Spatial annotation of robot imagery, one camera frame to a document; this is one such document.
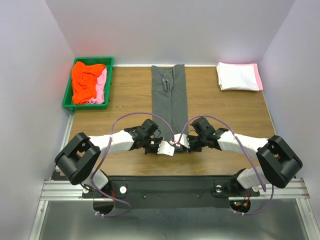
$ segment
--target green plastic tray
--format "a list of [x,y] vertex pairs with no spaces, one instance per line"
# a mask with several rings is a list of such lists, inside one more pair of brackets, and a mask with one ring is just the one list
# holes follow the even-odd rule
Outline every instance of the green plastic tray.
[[104,100],[102,104],[74,104],[72,97],[74,95],[72,90],[72,77],[70,73],[69,81],[63,97],[62,106],[70,110],[96,110],[107,109],[109,104],[109,94],[112,79],[112,71],[114,68],[114,58],[112,56],[93,56],[93,57],[77,57],[72,67],[78,62],[83,62],[85,65],[104,64],[106,67],[106,82],[104,86]]

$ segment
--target wooden table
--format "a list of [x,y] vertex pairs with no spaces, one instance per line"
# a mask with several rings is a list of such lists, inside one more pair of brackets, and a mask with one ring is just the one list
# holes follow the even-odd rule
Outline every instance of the wooden table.
[[[227,122],[238,134],[256,138],[273,136],[274,129],[262,92],[221,91],[215,67],[186,67],[188,117],[207,114]],[[79,132],[87,136],[110,133],[112,123],[124,114],[152,112],[151,68],[115,67],[109,108],[76,111],[70,139]],[[115,132],[138,126],[148,115],[122,119]],[[209,119],[217,129],[219,122]],[[101,169],[107,175],[232,175],[251,168],[241,154],[204,148],[202,152],[174,156],[144,154],[144,149],[108,155]]]

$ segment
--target white towel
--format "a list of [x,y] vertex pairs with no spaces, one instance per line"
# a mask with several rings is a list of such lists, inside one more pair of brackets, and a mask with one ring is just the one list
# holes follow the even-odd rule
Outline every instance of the white towel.
[[221,90],[263,90],[256,63],[227,64],[219,62],[216,70]]

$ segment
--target cable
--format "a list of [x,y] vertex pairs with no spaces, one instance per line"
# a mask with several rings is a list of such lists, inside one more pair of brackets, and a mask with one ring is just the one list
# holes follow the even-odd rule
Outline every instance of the cable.
[[249,197],[248,197],[248,200],[245,202],[245,204],[247,205],[248,203],[249,203],[249,201],[250,201],[250,191],[248,191],[248,193],[249,193]]
[[[115,189],[112,189],[112,197],[116,197],[116,192],[115,192]],[[113,201],[113,207],[115,207],[116,205],[116,201]]]
[[87,187],[87,186],[84,186],[84,185],[82,184],[82,182],[80,182],[80,186],[81,186],[81,187],[83,187],[84,189],[86,189],[86,190],[90,191],[90,188],[89,188],[89,187]]
[[198,116],[192,117],[192,118],[184,125],[184,127],[183,127],[183,129],[182,129],[182,131],[181,131],[179,140],[178,140],[178,144],[180,143],[180,140],[181,140],[181,138],[182,138],[182,133],[185,132],[185,129],[187,128],[188,124],[189,124],[192,120],[194,120],[194,119],[196,119],[196,118],[200,118],[200,117],[207,117],[207,118],[215,119],[215,120],[217,120],[218,122],[220,122],[220,123],[222,123],[223,125],[225,125],[225,126],[230,130],[230,132],[234,135],[234,138],[235,138],[235,139],[237,140],[237,142],[239,143],[239,146],[240,146],[240,148],[242,149],[244,155],[245,155],[246,158],[249,160],[249,162],[250,162],[250,164],[251,164],[251,166],[252,166],[252,168],[253,168],[256,176],[257,176],[257,178],[259,179],[259,182],[260,182],[260,184],[261,184],[261,187],[262,187],[263,191],[266,192],[266,191],[267,191],[267,187],[266,187],[264,181],[262,180],[261,175],[260,175],[260,173],[258,172],[258,170],[257,170],[254,162],[251,160],[251,157],[249,156],[249,153],[248,153],[247,150],[245,149],[244,145],[241,143],[240,139],[236,136],[235,131],[234,131],[227,123],[225,123],[224,121],[220,120],[219,118],[217,118],[217,117],[215,117],[215,116],[211,116],[211,115],[198,115]]
[[235,210],[232,210],[235,214],[238,213],[238,214],[241,214],[241,215],[255,215],[255,214],[258,214],[258,213],[261,213],[263,210],[265,210],[267,207],[269,207],[269,205],[271,204],[271,201],[272,199],[274,198],[274,193],[275,193],[275,186],[271,185],[272,186],[272,190],[271,190],[271,196],[270,196],[270,199],[269,201],[267,202],[267,204],[257,210],[257,211],[253,211],[253,212],[247,212],[247,213],[244,213],[244,212],[240,212],[240,211],[235,211]]
[[163,121],[163,122],[168,126],[168,128],[170,129],[170,132],[172,133],[172,139],[175,139],[174,131],[173,131],[172,127],[169,125],[169,123],[167,123],[166,120],[164,120],[162,117],[160,117],[160,116],[158,116],[158,115],[156,115],[156,114],[154,114],[154,113],[151,113],[151,112],[137,111],[137,112],[128,113],[128,114],[125,114],[125,115],[119,117],[118,119],[116,119],[116,120],[113,122],[113,124],[112,124],[112,126],[111,126],[111,131],[110,131],[110,137],[109,137],[108,146],[106,147],[106,150],[105,150],[105,152],[104,152],[104,154],[103,154],[103,157],[102,157],[100,163],[98,164],[98,166],[96,167],[96,169],[95,169],[94,172],[92,173],[92,175],[91,175],[91,177],[90,177],[90,181],[92,182],[92,185],[94,186],[95,190],[96,190],[98,193],[100,193],[101,195],[103,195],[103,196],[105,196],[105,197],[107,197],[107,198],[109,198],[109,199],[112,199],[112,200],[115,201],[115,202],[118,202],[118,203],[122,203],[122,204],[127,205],[127,206],[128,206],[128,209],[126,209],[126,210],[123,211],[123,212],[116,213],[116,214],[113,214],[113,215],[104,215],[104,214],[99,213],[98,211],[95,212],[96,215],[99,215],[99,216],[101,216],[101,217],[103,217],[103,218],[118,217],[118,216],[121,216],[121,215],[123,215],[123,214],[126,214],[126,213],[129,212],[130,209],[131,209],[130,203],[128,203],[128,202],[126,202],[126,201],[123,201],[123,200],[121,200],[121,199],[117,199],[117,198],[115,198],[115,197],[112,197],[112,196],[106,194],[105,192],[101,191],[101,190],[98,188],[98,186],[95,184],[95,182],[94,182],[94,177],[95,177],[97,171],[99,170],[99,168],[101,167],[101,165],[104,163],[104,161],[105,161],[105,159],[106,159],[106,156],[107,156],[107,154],[108,154],[108,152],[109,152],[109,150],[110,150],[111,142],[112,142],[112,134],[114,133],[114,128],[115,128],[116,123],[117,123],[119,120],[121,120],[121,119],[123,119],[123,118],[125,118],[125,117],[131,116],[131,115],[136,115],[136,114],[152,115],[152,116],[160,119],[160,120]]
[[189,133],[192,132],[192,131],[196,131],[196,130],[191,129],[190,131],[188,131],[188,133],[186,135],[189,136]]
[[154,135],[154,137],[155,137],[155,138],[158,138],[158,137],[161,135],[161,131],[160,131],[160,129],[159,129],[159,128],[157,128],[157,130],[158,130],[159,134],[158,134],[158,136]]
[[242,203],[246,200],[246,198],[247,198],[247,194],[248,194],[248,200],[249,200],[249,198],[250,198],[250,191],[248,190],[248,191],[245,193],[245,195],[244,195],[244,199],[241,201],[241,203],[240,203],[240,204],[242,204]]

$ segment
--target dual-arm robot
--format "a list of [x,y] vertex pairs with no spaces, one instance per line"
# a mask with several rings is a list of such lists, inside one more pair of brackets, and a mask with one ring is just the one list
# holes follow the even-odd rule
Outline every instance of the dual-arm robot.
[[[216,193],[211,192],[211,195],[225,198],[242,196],[248,189],[259,186],[261,183],[257,172],[265,184],[270,183],[277,188],[285,188],[303,166],[301,160],[280,136],[254,138],[240,134],[234,135],[226,128],[215,129],[205,117],[199,117],[191,125],[197,135],[176,134],[170,141],[162,137],[153,137],[158,125],[151,119],[145,120],[141,126],[126,128],[111,136],[86,136],[81,132],[58,154],[55,163],[71,184],[93,187],[91,175],[95,171],[95,163],[99,157],[104,155],[110,139],[108,154],[144,148],[145,154],[169,156],[173,156],[175,152],[201,152],[204,147],[243,154],[238,141],[240,140],[242,147],[246,149],[251,158],[258,159],[260,166],[256,170],[241,169],[232,177],[229,176],[228,182],[222,181],[224,184],[219,183],[220,178],[215,180],[212,187]],[[112,177],[108,177],[101,170],[96,172],[93,181],[96,187],[106,193],[119,186]],[[127,182],[126,186],[125,192],[129,193],[131,189]],[[157,187],[154,187],[153,192],[157,192]],[[123,194],[122,191],[119,192],[119,195],[126,198],[126,195]]]

